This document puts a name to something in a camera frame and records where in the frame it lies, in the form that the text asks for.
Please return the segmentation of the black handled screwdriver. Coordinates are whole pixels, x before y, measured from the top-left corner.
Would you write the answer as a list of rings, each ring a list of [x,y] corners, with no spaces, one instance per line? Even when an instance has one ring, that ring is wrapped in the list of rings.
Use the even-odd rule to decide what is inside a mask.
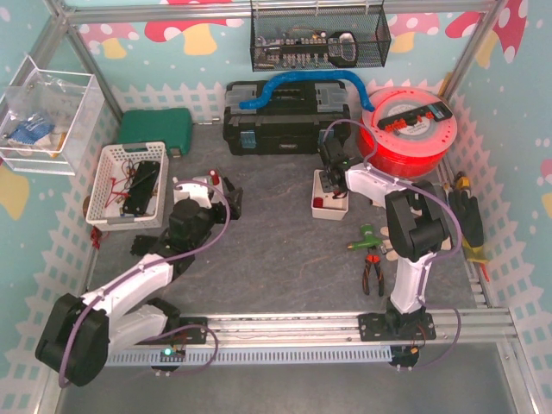
[[[234,188],[236,188],[236,187],[234,186],[234,184],[229,180],[229,178],[228,178],[225,174],[223,174],[223,172],[222,172],[220,169],[218,169],[217,172],[218,172],[218,174],[219,174],[221,180],[223,181],[223,183],[224,183],[225,188],[227,189],[227,191],[231,191],[231,190],[233,190]]]

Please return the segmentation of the large red spring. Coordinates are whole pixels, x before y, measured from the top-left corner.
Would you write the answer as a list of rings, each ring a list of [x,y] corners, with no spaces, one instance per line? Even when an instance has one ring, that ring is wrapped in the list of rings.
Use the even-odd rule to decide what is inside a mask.
[[[218,173],[216,170],[210,170],[210,179],[213,185],[218,185],[220,182]]]

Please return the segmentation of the white peg fixture base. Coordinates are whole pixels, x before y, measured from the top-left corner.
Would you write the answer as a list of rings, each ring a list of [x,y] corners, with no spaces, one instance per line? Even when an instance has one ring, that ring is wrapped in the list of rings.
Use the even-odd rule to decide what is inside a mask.
[[[188,183],[188,184],[198,184],[198,185],[204,185],[205,187],[209,187],[211,191],[210,201],[211,203],[217,203],[217,202],[222,202],[222,197],[216,191],[214,191],[214,188],[216,188],[220,193],[224,193],[223,182],[220,176],[219,176],[219,179],[220,179],[219,184],[213,185],[210,179],[210,172],[208,172],[207,175],[197,176],[192,178],[191,183]]]

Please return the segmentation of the black rectangular plate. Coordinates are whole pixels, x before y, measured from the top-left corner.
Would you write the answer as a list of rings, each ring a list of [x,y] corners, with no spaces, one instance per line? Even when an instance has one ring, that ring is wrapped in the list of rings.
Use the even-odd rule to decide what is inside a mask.
[[[133,256],[143,257],[146,254],[159,254],[166,248],[166,244],[159,237],[151,235],[137,235],[133,240],[130,253]]]

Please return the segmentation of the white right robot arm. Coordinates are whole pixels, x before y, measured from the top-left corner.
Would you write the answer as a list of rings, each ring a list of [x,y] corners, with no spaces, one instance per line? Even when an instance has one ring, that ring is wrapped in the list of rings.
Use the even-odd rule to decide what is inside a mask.
[[[398,254],[390,303],[401,315],[420,310],[431,264],[450,236],[445,216],[452,211],[429,181],[412,183],[352,159],[337,139],[325,140],[319,154],[331,189],[358,193],[385,208],[389,239]]]

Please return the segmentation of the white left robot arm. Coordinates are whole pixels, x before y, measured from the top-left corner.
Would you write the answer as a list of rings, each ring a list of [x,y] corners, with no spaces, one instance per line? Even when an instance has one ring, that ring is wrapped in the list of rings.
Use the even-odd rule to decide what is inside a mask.
[[[173,206],[167,229],[148,240],[133,267],[94,291],[55,301],[34,354],[57,372],[60,387],[89,384],[112,354],[136,344],[176,344],[188,332],[209,330],[205,322],[184,324],[178,308],[150,295],[218,241],[215,225],[227,229],[241,217],[243,189],[220,190],[196,180],[179,181],[174,189],[183,198]]]

